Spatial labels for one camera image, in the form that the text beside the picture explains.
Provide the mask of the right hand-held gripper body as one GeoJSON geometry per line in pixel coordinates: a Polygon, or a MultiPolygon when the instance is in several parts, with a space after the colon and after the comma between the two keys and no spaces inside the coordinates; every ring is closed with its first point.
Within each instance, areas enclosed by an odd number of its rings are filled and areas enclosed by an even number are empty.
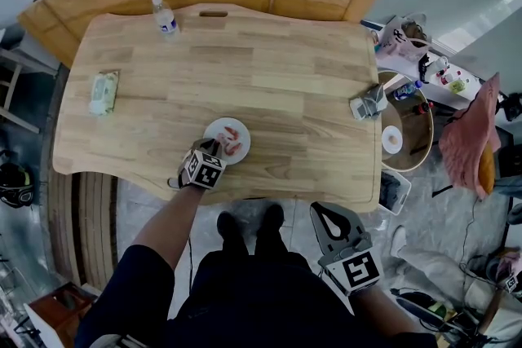
{"type": "Polygon", "coordinates": [[[381,259],[373,248],[370,234],[362,234],[354,244],[346,244],[325,254],[319,265],[347,297],[383,278],[381,259]]]}

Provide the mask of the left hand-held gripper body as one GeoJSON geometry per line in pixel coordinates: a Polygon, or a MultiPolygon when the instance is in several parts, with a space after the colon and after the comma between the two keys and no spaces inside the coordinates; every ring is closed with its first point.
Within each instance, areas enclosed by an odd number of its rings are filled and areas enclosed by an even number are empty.
{"type": "Polygon", "coordinates": [[[216,156],[199,150],[189,151],[182,164],[182,187],[194,185],[213,189],[226,166],[227,162],[216,156]]]}

